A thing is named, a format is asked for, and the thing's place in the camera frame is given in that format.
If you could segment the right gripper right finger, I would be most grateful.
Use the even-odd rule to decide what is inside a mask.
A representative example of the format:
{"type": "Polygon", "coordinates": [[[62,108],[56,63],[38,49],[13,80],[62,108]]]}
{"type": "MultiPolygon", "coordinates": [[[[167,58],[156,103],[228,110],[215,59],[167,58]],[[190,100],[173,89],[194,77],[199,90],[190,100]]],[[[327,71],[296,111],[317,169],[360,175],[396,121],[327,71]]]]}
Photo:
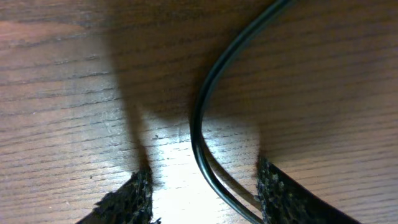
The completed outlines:
{"type": "Polygon", "coordinates": [[[263,157],[257,163],[257,197],[268,224],[359,224],[263,157]]]}

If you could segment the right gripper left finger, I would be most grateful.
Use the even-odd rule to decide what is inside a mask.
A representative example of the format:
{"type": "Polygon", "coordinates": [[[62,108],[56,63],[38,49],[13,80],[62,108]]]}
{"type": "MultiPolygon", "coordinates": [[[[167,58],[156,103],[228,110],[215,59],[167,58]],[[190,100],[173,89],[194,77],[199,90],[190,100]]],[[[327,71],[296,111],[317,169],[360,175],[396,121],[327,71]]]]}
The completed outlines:
{"type": "Polygon", "coordinates": [[[108,192],[76,224],[160,224],[153,220],[152,171],[141,169],[116,191],[108,192]]]}

